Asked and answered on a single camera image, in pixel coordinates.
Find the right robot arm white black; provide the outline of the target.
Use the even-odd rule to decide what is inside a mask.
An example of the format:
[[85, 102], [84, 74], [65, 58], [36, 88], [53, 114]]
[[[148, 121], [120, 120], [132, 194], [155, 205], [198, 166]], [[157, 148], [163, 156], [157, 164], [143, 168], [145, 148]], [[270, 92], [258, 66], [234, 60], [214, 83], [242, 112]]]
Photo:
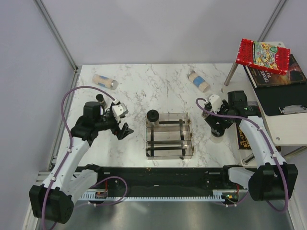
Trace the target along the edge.
[[294, 164], [288, 164], [270, 139], [256, 105], [249, 105], [244, 91], [228, 93], [223, 100], [218, 95], [205, 99], [202, 115], [215, 137], [222, 137], [226, 129], [236, 125], [248, 140], [257, 168], [253, 172], [242, 166], [225, 166], [220, 176], [224, 188], [235, 184], [249, 190], [254, 201], [273, 201], [291, 198], [298, 176]]

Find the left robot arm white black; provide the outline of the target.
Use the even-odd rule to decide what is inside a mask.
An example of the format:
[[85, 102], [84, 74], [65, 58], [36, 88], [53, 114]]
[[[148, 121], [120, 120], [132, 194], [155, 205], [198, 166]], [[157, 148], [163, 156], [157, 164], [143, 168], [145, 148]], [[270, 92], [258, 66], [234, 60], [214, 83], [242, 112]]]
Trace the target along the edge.
[[101, 114], [99, 102], [87, 102], [75, 126], [70, 130], [70, 140], [49, 176], [41, 185], [29, 191], [33, 215], [65, 224], [72, 215], [75, 203], [90, 187], [101, 188], [105, 176], [89, 168], [82, 170], [77, 178], [73, 174], [84, 154], [89, 150], [100, 131], [110, 130], [119, 140], [133, 133], [127, 123], [119, 127], [128, 113], [125, 104], [114, 100], [106, 115]]

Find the black knob-lid glass jar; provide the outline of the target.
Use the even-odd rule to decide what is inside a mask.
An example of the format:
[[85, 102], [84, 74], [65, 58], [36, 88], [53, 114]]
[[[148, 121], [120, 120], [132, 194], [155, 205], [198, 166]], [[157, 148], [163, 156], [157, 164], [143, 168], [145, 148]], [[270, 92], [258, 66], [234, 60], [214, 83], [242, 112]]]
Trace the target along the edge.
[[159, 125], [159, 113], [156, 110], [149, 110], [146, 114], [146, 126], [154, 127]]

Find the clear three-slot organizer tray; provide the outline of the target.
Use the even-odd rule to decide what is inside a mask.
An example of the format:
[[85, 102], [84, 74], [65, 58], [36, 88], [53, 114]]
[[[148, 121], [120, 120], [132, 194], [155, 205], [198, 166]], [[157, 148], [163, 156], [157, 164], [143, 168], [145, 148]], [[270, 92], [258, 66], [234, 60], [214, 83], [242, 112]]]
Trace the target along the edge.
[[159, 113], [159, 125], [146, 126], [147, 159], [185, 160], [191, 159], [193, 152], [188, 113]]

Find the black-lid white jar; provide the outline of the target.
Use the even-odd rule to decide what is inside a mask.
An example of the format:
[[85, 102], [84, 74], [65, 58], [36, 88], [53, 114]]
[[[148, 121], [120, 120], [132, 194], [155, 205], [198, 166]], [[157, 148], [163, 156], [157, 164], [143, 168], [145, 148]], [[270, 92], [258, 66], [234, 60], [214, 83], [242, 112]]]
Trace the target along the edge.
[[217, 130], [211, 130], [211, 136], [210, 139], [212, 142], [214, 143], [220, 143], [221, 141], [223, 141], [223, 136], [224, 136], [224, 131], [219, 132]]

